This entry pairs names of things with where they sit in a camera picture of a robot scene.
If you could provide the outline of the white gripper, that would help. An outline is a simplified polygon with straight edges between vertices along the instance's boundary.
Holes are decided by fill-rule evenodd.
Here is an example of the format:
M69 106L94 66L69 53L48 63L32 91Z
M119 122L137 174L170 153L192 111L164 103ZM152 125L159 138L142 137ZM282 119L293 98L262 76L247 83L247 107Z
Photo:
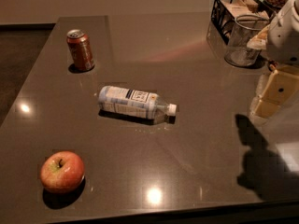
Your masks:
M279 65L262 74L252 100L250 113L269 119L299 91L299 0L288 0L271 20L266 51Z

